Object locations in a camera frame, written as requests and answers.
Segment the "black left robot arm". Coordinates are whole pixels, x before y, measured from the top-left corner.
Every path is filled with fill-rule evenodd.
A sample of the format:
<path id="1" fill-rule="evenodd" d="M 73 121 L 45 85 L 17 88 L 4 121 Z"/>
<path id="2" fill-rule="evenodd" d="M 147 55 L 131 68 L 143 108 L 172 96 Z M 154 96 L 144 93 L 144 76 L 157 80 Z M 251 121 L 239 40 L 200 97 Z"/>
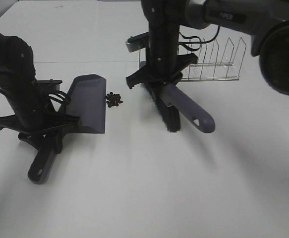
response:
<path id="1" fill-rule="evenodd" d="M 0 117 L 0 130 L 19 132 L 20 140 L 39 149 L 44 140 L 59 154 L 62 130 L 78 127 L 80 117 L 56 111 L 55 101 L 65 108 L 71 97 L 59 90 L 61 81 L 37 81 L 32 48 L 21 38 L 0 33 L 0 93 L 14 114 Z"/>

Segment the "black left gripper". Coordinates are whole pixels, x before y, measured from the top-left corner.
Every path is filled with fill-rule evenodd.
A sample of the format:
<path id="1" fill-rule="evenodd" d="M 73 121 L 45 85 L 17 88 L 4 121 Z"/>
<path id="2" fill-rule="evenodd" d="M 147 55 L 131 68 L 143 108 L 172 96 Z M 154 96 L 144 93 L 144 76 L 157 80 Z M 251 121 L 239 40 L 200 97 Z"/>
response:
<path id="1" fill-rule="evenodd" d="M 42 91 L 38 84 L 0 84 L 0 93 L 14 112 L 0 117 L 0 130 L 19 132 L 18 139 L 37 150 L 51 147 L 61 153 L 63 133 L 60 131 L 81 125 L 80 117 L 65 113 L 71 97 L 63 91 Z"/>

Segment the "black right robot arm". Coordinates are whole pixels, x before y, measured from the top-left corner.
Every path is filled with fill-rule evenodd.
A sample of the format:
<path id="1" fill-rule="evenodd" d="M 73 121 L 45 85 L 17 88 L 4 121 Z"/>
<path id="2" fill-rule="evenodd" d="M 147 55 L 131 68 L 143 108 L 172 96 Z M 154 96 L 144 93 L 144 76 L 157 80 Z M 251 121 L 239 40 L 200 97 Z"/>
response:
<path id="1" fill-rule="evenodd" d="M 196 62 L 194 49 L 178 55 L 179 28 L 228 28 L 251 37 L 251 55 L 259 58 L 261 74 L 274 90 L 289 95 L 289 0 L 144 0 L 149 25 L 130 44 L 146 48 L 146 65 L 127 77 L 129 88 L 141 83 L 173 82 L 180 70 Z"/>

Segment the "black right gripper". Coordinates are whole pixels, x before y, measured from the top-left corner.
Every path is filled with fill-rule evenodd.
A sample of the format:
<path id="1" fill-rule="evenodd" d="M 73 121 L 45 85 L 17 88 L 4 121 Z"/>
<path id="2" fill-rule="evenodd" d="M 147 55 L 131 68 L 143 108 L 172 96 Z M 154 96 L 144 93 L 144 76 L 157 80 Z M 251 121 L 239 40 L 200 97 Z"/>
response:
<path id="1" fill-rule="evenodd" d="M 179 55 L 179 25 L 162 24 L 156 28 L 149 25 L 149 45 L 145 49 L 145 65 L 126 78 L 129 89 L 141 83 L 178 83 L 182 71 L 197 64 L 197 55 Z"/>

